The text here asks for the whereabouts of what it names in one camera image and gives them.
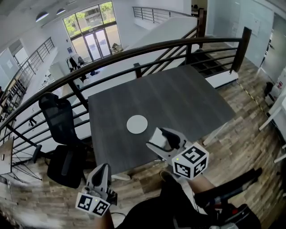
laminate floor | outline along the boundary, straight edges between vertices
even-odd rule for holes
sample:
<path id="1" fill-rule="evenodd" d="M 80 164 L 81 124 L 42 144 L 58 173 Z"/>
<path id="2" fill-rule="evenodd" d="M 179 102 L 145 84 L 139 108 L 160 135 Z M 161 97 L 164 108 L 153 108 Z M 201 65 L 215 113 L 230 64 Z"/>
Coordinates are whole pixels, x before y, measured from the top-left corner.
<path id="1" fill-rule="evenodd" d="M 208 44 L 204 49 L 221 46 L 224 44 Z M 257 67 L 249 60 L 244 60 L 239 71 L 239 82 L 267 112 L 268 108 L 263 98 L 265 79 L 262 73 L 257 74 Z M 236 82 L 218 91 L 236 112 L 236 116 L 206 147 L 210 152 L 210 162 L 204 175 L 218 186 L 252 168 L 261 167 L 263 173 L 259 181 L 232 198 L 231 202 L 236 206 L 247 203 L 261 220 L 262 228 L 267 229 L 285 206 L 281 190 L 282 180 L 276 175 L 281 164 L 273 163 L 281 153 L 282 145 L 272 125 L 268 125 L 261 132 L 258 130 L 267 117 Z M 42 181 L 32 178 L 29 183 L 11 185 L 10 190 L 0 183 L 2 211 L 16 221 L 35 228 L 94 227 L 94 221 L 74 207 L 77 192 L 82 186 L 74 190 L 51 181 L 46 175 L 47 166 L 43 159 L 38 160 L 36 164 L 29 164 L 28 167 L 40 176 Z M 128 171 L 127 173 L 132 176 L 130 181 L 115 180 L 112 188 L 118 193 L 118 205 L 112 206 L 111 212 L 127 214 L 136 204 L 158 196 L 161 188 L 159 172 L 164 167 L 165 163 L 154 161 Z M 186 182 L 182 181 L 182 186 L 192 199 L 191 190 Z M 113 220 L 115 225 L 118 225 L 123 216 L 113 214 Z"/>

chair seat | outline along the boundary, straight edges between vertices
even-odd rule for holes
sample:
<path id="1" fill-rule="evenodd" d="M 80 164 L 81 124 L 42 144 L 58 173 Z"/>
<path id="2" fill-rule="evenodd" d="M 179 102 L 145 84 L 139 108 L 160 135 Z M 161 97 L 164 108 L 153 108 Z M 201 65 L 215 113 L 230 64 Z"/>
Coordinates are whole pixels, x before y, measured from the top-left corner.
<path id="1" fill-rule="evenodd" d="M 48 167 L 48 177 L 61 185 L 78 188 L 86 156 L 87 152 L 83 147 L 58 145 Z"/>

white circular marker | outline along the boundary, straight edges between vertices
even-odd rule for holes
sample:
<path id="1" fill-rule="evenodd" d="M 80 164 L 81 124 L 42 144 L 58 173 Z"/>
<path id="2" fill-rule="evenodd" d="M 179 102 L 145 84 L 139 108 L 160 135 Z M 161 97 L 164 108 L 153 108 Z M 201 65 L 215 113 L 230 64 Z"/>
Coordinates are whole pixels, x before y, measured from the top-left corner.
<path id="1" fill-rule="evenodd" d="M 140 134 L 147 129 L 148 121 L 142 115 L 134 115 L 128 119 L 126 127 L 132 134 Z"/>

chair backrest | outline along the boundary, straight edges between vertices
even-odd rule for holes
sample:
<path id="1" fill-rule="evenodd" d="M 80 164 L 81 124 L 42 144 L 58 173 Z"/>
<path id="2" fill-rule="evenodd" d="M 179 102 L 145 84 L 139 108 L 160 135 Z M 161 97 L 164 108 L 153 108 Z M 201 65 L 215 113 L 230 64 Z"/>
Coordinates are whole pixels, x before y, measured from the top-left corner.
<path id="1" fill-rule="evenodd" d="M 73 122 L 72 107 L 67 99 L 59 99 L 53 93 L 45 93 L 39 100 L 53 139 L 64 145 L 79 145 Z"/>

dark gray table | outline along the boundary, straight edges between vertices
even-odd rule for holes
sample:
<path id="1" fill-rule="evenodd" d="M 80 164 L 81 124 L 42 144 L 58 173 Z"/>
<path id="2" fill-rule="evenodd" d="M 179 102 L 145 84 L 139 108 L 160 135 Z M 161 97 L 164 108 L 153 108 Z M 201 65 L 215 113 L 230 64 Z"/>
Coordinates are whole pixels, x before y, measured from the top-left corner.
<path id="1" fill-rule="evenodd" d="M 168 127 L 195 142 L 231 120 L 235 113 L 200 73 L 186 65 L 112 87 L 88 98 L 97 164 L 118 174 L 157 159 L 145 143 L 156 127 Z M 146 131 L 126 128 L 133 115 L 148 120 Z"/>

